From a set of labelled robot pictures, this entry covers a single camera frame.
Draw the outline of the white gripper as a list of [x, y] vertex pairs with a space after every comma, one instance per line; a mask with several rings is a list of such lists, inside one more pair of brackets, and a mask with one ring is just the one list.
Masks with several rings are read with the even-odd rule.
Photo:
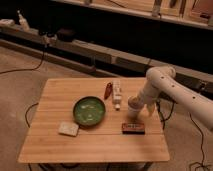
[[147, 96], [147, 95], [137, 95], [137, 96], [131, 96], [128, 99], [129, 101], [133, 101], [139, 104], [144, 105], [143, 108], [146, 108], [146, 110], [148, 111], [148, 115], [151, 116], [154, 113], [155, 110], [155, 98], [151, 97], [151, 96]]

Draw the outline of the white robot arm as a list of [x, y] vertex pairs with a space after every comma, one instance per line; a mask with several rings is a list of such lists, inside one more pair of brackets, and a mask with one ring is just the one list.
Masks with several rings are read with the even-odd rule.
[[175, 76], [176, 71], [171, 66], [148, 69], [144, 87], [128, 99], [128, 115], [136, 118], [144, 106], [151, 107], [164, 92], [213, 132], [213, 101], [176, 82]]

